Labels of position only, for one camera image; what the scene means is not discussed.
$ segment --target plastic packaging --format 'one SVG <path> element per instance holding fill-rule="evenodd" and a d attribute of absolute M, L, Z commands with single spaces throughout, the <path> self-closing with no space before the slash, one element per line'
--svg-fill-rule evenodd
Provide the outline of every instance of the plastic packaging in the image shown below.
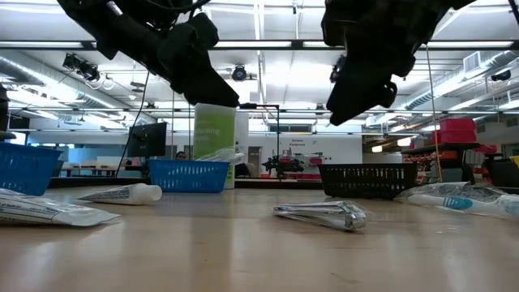
<path fill-rule="evenodd" d="M 315 204 L 280 204 L 274 215 L 354 232 L 366 226 L 367 211 L 351 201 Z"/>
<path fill-rule="evenodd" d="M 467 182 L 434 183 L 403 191 L 395 200 L 449 208 L 465 213 L 519 218 L 519 195 Z"/>
<path fill-rule="evenodd" d="M 119 217 L 89 207 L 0 189 L 0 223 L 93 226 Z"/>
<path fill-rule="evenodd" d="M 91 195 L 79 197 L 97 203 L 143 205 L 160 200 L 162 189 L 159 186 L 148 186 L 136 183 L 130 186 L 118 187 L 108 191 L 100 191 Z"/>
<path fill-rule="evenodd" d="M 211 154 L 200 157 L 197 161 L 229 162 L 230 165 L 237 165 L 245 162 L 245 154 L 235 153 L 234 151 L 234 147 L 222 148 Z"/>

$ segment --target blue plastic basket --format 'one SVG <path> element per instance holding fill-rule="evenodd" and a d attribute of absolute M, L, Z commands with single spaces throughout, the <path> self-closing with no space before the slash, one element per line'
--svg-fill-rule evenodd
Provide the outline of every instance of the blue plastic basket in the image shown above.
<path fill-rule="evenodd" d="M 0 188 L 43 195 L 61 151 L 0 143 Z"/>
<path fill-rule="evenodd" d="M 152 183 L 163 192 L 223 191 L 229 162 L 150 160 Z"/>

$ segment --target shelf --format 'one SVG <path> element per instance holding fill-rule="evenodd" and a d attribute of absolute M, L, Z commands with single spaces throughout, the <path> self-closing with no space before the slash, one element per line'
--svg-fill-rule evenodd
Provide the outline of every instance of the shelf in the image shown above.
<path fill-rule="evenodd" d="M 438 144 L 438 149 L 440 151 L 448 151 L 448 150 L 469 150 L 480 147 L 480 143 L 444 143 Z M 407 151 L 402 151 L 402 154 L 425 154 L 429 152 L 435 152 L 436 146 L 426 146 L 417 149 L 411 149 Z"/>

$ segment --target black plastic basket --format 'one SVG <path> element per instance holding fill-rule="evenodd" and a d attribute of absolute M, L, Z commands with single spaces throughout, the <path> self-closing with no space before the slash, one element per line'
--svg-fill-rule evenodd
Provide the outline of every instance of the black plastic basket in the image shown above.
<path fill-rule="evenodd" d="M 319 165 L 326 195 L 392 200 L 414 187 L 417 166 L 409 163 Z"/>

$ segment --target computer monitor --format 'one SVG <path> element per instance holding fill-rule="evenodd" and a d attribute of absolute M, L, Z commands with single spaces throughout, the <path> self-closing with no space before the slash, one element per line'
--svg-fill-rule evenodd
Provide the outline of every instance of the computer monitor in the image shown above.
<path fill-rule="evenodd" d="M 162 122 L 130 129 L 128 157 L 164 156 L 166 125 Z"/>

